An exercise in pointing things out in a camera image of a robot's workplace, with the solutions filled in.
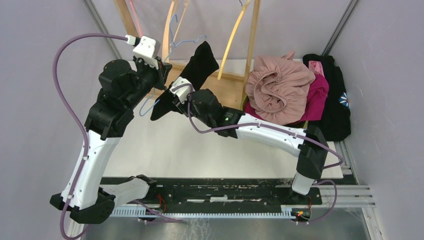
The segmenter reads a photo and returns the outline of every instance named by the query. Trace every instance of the orange wire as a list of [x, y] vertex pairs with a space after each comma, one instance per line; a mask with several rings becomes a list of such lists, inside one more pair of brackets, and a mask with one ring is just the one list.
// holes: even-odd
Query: orange wire
[[131, 6], [132, 14], [135, 18], [135, 23], [137, 24], [138, 37], [141, 38], [143, 36], [143, 31], [142, 27], [140, 26], [139, 18], [137, 17], [136, 9], [134, 8], [133, 0], [129, 0], [129, 5]]

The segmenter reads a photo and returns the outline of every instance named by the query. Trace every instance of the pink cloth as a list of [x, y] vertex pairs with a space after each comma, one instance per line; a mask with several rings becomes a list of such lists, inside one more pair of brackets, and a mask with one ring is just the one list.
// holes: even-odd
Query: pink cloth
[[308, 64], [309, 64], [309, 70], [311, 70], [315, 74], [319, 74], [325, 77], [323, 64], [320, 61], [309, 61]]
[[[330, 87], [327, 80], [322, 75], [315, 74], [315, 81], [310, 85], [307, 94], [305, 113], [300, 120], [295, 123], [321, 120], [329, 89]], [[261, 116], [256, 114], [255, 109], [251, 106], [249, 101], [244, 106], [244, 112], [263, 120]]]
[[315, 74], [302, 62], [293, 61], [294, 52], [283, 58], [257, 56], [246, 84], [251, 106], [265, 121], [286, 125], [305, 113], [310, 85]]

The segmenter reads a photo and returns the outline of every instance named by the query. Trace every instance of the magenta cloth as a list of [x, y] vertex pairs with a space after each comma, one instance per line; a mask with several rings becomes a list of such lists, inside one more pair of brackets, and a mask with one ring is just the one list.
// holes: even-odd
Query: magenta cloth
[[[313, 81], [310, 85], [309, 92], [307, 94], [305, 113], [302, 118], [295, 123], [321, 120], [329, 89], [329, 83], [326, 78], [320, 74], [315, 74], [315, 81]], [[247, 101], [243, 110], [245, 113], [263, 120], [262, 117], [256, 113], [256, 110], [252, 107], [250, 101]]]
[[324, 76], [324, 78], [326, 77], [324, 75], [324, 68], [323, 68], [323, 64], [320, 61], [309, 61], [309, 70], [311, 70], [312, 72], [314, 72], [315, 74], [319, 74]]

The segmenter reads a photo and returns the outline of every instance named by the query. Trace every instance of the metal beam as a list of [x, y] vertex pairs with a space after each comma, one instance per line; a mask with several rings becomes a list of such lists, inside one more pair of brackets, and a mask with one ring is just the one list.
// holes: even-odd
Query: metal beam
[[[95, 25], [97, 26], [98, 30], [102, 34], [109, 34], [108, 29], [106, 28], [105, 23], [103, 22], [102, 18], [99, 15], [99, 12], [96, 9], [96, 6], [94, 5], [92, 0], [82, 0], [85, 7], [87, 8], [88, 12], [90, 13]], [[115, 59], [122, 59], [122, 56], [115, 45], [114, 41], [108, 37], [104, 37], [104, 40], [106, 41], [107, 46], [112, 51]]]
[[321, 55], [328, 56], [330, 54], [330, 51], [332, 50], [334, 44], [336, 43], [337, 39], [340, 36], [340, 33], [342, 32], [343, 28], [345, 27], [346, 23], [351, 17], [352, 12], [354, 11], [358, 2], [359, 0], [350, 0], [349, 5], [347, 5], [347, 8], [344, 11], [343, 16], [341, 16], [340, 21], [338, 21], [338, 24], [335, 27], [334, 32], [332, 33], [330, 40], [328, 41]]

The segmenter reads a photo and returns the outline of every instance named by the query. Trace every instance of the cable connector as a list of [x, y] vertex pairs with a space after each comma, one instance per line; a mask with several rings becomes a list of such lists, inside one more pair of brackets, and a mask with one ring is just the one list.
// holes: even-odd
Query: cable connector
[[125, 37], [126, 37], [126, 43], [127, 44], [129, 44], [131, 46], [134, 46], [136, 44], [137, 37], [132, 36], [132, 35], [128, 35], [128, 34], [125, 35]]

